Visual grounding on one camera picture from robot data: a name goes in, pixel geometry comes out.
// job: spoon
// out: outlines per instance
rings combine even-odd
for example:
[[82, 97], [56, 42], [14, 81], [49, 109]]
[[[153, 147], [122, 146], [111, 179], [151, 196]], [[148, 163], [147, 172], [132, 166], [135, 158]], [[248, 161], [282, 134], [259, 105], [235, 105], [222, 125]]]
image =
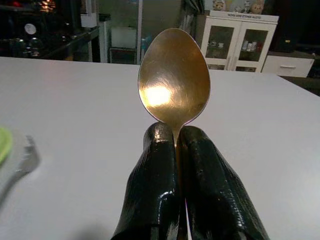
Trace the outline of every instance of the spoon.
[[145, 109], [171, 127], [177, 145], [180, 129], [204, 110], [210, 94], [208, 67], [193, 38], [178, 28], [161, 32], [144, 55], [138, 89]]

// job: gold spoon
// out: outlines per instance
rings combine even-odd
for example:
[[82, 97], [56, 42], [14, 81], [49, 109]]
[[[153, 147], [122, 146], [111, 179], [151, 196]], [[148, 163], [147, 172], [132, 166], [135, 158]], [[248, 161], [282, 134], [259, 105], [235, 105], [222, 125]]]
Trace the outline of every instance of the gold spoon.
[[210, 94], [206, 61], [189, 34], [169, 28], [153, 40], [140, 66], [138, 88], [145, 109], [171, 127], [176, 145], [180, 129], [203, 111]]

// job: white cabinet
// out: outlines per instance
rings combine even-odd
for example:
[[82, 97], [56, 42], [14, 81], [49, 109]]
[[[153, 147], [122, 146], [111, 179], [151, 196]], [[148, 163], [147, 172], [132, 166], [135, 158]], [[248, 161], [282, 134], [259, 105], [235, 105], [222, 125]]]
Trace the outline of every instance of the white cabinet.
[[262, 72], [279, 76], [305, 78], [314, 61], [313, 55], [304, 52], [269, 52]]
[[267, 20], [261, 20], [263, 15], [217, 14], [197, 17], [196, 42], [209, 69], [261, 72], [278, 17], [265, 16]]

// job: green object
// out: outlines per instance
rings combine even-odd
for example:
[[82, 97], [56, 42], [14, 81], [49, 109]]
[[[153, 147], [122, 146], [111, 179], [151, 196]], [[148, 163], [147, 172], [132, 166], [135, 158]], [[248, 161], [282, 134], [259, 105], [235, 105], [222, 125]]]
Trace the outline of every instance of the green object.
[[0, 127], [0, 165], [7, 158], [12, 148], [11, 132], [3, 127]]

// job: metal spoon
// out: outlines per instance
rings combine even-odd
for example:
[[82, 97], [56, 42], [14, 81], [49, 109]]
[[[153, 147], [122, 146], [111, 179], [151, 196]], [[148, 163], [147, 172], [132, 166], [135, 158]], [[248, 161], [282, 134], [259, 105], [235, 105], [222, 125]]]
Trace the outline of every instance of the metal spoon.
[[177, 144], [180, 129], [203, 111], [210, 94], [206, 61], [189, 34], [170, 28], [153, 40], [140, 66], [138, 88], [145, 109], [171, 127]]

